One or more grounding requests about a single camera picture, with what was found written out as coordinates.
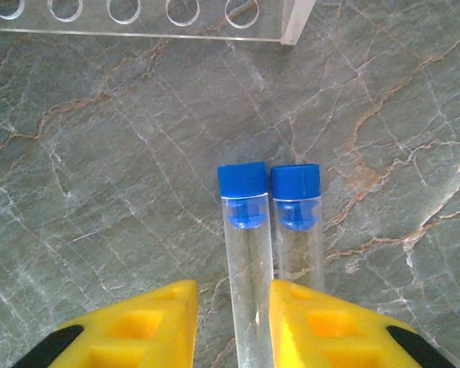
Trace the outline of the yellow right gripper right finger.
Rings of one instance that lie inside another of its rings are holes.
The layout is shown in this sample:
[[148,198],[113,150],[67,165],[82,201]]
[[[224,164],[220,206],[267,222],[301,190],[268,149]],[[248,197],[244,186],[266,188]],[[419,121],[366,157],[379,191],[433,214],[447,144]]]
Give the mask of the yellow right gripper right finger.
[[276,367],[451,367],[408,324],[290,281],[273,280],[269,323]]

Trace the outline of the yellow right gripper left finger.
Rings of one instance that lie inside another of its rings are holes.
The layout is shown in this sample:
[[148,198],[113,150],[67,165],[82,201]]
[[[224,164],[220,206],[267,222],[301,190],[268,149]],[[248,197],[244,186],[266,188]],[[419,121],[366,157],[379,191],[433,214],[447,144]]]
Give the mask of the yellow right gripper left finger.
[[183,280],[65,321],[23,367],[191,367],[198,321],[194,280]]

